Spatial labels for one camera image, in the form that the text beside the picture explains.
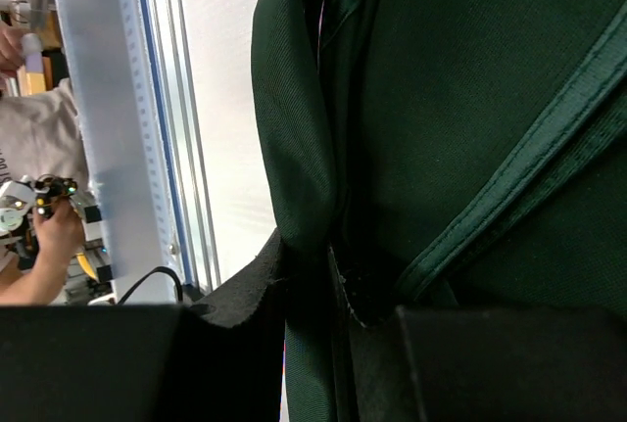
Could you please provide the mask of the person's bare hand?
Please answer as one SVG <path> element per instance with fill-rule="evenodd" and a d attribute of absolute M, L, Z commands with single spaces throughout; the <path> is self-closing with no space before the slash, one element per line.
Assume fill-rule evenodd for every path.
<path fill-rule="evenodd" d="M 48 219 L 36 213 L 34 229 L 39 254 L 57 263 L 68 263 L 84 244 L 81 219 L 69 200 L 58 201 Z"/>

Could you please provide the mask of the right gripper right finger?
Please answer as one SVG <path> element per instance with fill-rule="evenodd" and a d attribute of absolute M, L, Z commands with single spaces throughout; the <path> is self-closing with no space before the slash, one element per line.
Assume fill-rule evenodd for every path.
<path fill-rule="evenodd" d="M 341 421 L 622 421 L 626 325 L 599 309 L 399 307 L 373 326 L 327 255 Z"/>

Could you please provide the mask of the dark green cloth napkin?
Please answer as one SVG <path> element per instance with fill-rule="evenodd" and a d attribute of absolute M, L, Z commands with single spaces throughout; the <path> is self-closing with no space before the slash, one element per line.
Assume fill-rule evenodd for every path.
<path fill-rule="evenodd" d="M 626 325 L 626 0 L 259 0 L 294 421 L 341 421 L 337 303 Z"/>

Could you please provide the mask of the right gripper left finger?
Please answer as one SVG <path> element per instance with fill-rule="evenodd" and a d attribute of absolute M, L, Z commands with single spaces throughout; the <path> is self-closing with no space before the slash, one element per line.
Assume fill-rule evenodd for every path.
<path fill-rule="evenodd" d="M 283 244 L 194 305 L 5 307 L 5 421 L 276 421 Z"/>

